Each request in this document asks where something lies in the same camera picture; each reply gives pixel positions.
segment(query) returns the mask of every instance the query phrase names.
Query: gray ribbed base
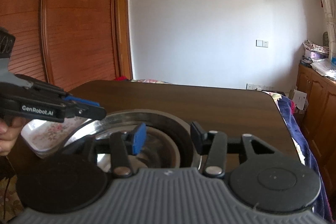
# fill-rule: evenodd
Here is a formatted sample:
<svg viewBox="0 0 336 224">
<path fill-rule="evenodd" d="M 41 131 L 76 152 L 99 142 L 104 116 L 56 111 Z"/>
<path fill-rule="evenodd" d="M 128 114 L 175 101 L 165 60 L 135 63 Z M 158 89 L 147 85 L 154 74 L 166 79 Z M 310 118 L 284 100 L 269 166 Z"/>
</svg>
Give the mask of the gray ribbed base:
<svg viewBox="0 0 336 224">
<path fill-rule="evenodd" d="M 115 180 L 105 195 L 77 212 L 48 215 L 26 209 L 12 224 L 313 224 L 311 211 L 271 215 L 238 202 L 226 185 L 196 168 L 141 169 Z"/>
</svg>

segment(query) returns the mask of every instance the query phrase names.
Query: white wall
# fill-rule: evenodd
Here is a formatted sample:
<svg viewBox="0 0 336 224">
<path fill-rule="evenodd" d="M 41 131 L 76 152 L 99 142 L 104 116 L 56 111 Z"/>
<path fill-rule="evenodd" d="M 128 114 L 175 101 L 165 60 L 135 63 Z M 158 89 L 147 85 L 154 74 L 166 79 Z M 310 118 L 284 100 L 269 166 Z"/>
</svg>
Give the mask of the white wall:
<svg viewBox="0 0 336 224">
<path fill-rule="evenodd" d="M 289 91 L 324 32 L 320 0 L 132 0 L 131 15 L 135 77 L 182 85 Z"/>
</svg>

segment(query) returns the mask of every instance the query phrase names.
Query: metal bolt head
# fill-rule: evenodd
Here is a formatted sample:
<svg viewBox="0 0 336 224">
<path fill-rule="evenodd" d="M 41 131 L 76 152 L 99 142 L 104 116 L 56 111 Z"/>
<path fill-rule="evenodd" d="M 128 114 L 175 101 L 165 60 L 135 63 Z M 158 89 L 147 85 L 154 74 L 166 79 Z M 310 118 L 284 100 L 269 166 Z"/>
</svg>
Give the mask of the metal bolt head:
<svg viewBox="0 0 336 224">
<path fill-rule="evenodd" d="M 119 166 L 113 170 L 118 176 L 128 176 L 131 173 L 131 169 L 125 166 Z"/>
<path fill-rule="evenodd" d="M 209 175 L 220 175 L 221 173 L 223 173 L 223 169 L 218 167 L 218 166 L 209 166 L 206 167 L 205 172 Z"/>
</svg>

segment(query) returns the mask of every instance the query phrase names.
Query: dark brown tabletop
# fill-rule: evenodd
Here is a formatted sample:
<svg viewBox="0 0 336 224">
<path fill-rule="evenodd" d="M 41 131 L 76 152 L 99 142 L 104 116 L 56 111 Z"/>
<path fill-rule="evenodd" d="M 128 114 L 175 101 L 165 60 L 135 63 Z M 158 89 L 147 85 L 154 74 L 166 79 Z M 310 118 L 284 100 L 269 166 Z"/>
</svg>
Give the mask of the dark brown tabletop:
<svg viewBox="0 0 336 224">
<path fill-rule="evenodd" d="M 264 92 L 97 80 L 71 93 L 99 102 L 108 113 L 153 109 L 168 112 L 187 123 L 197 121 L 205 130 L 223 131 L 230 137 L 251 133 L 298 159 L 277 106 Z"/>
</svg>

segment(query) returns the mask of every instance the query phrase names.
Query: blue blanket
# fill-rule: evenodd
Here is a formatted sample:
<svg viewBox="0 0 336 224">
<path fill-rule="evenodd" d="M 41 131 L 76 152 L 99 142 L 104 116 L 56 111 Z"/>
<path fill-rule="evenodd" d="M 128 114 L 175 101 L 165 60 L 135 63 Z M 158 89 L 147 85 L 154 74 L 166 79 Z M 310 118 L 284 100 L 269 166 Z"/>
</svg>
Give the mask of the blue blanket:
<svg viewBox="0 0 336 224">
<path fill-rule="evenodd" d="M 321 179 L 321 192 L 315 201 L 315 213 L 319 214 L 325 220 L 332 222 L 332 215 L 329 207 L 329 202 L 326 194 L 326 190 L 323 184 L 323 180 L 321 178 L 319 167 L 317 165 L 316 159 L 312 152 L 309 149 L 308 143 L 305 137 L 302 135 L 299 126 L 297 125 L 294 116 L 291 112 L 291 100 L 285 96 L 282 96 L 281 99 L 278 101 L 278 105 L 280 108 L 280 112 L 284 120 L 286 121 L 287 128 L 290 132 L 292 138 L 298 143 L 301 148 L 303 155 L 305 156 L 305 165 L 309 166 L 313 169 Z"/>
</svg>

